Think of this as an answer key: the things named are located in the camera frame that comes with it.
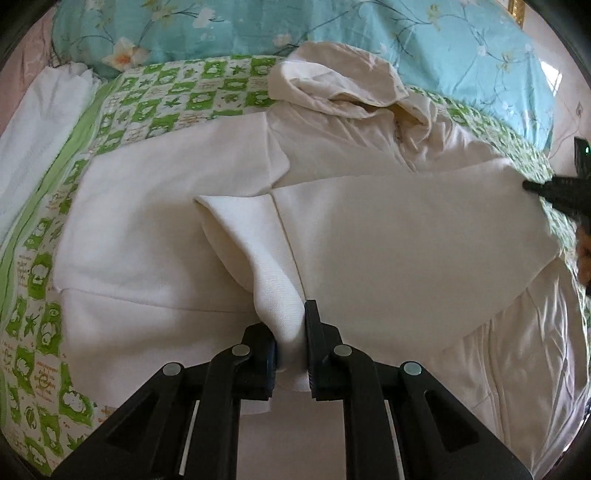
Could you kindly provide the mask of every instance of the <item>hand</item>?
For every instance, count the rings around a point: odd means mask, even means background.
[[[577,229],[577,255],[579,282],[587,286],[591,282],[591,235],[587,235],[581,227]]]

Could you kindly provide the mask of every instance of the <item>green patterned bed sheet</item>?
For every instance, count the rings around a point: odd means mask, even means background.
[[[60,349],[60,299],[51,282],[53,254],[83,173],[95,156],[122,145],[269,107],[267,75],[276,61],[233,56],[128,70],[99,91],[22,212],[0,261],[0,415],[9,443],[42,473],[49,475],[112,412],[72,384]],[[529,179],[551,177],[546,158],[504,124],[412,89],[497,148]],[[573,225],[544,208],[574,271]],[[589,321],[582,289],[580,294]]]

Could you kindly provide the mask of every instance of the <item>turquoise floral pillow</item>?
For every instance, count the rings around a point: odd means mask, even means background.
[[[405,83],[494,115],[539,149],[552,130],[540,62],[496,0],[62,0],[53,40],[61,58],[108,78],[138,65],[343,42],[387,59]]]

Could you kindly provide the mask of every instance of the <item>metal screw head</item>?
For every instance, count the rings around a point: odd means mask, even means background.
[[[170,364],[166,364],[164,365],[164,367],[162,368],[162,373],[164,375],[166,375],[167,377],[174,377],[175,375],[178,375],[181,372],[181,366],[177,363],[170,363]]]
[[[408,373],[409,375],[416,377],[417,375],[421,374],[423,369],[422,369],[421,365],[419,365],[418,363],[409,362],[407,364],[404,364],[404,371],[406,373]]]
[[[232,355],[234,356],[247,356],[250,352],[251,348],[248,345],[244,345],[244,343],[234,345],[232,348]]]
[[[338,356],[349,356],[353,353],[353,350],[349,345],[337,345],[333,352]]]

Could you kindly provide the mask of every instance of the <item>pink blanket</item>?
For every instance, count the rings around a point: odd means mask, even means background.
[[[0,135],[31,82],[49,62],[55,7],[31,27],[0,72]]]

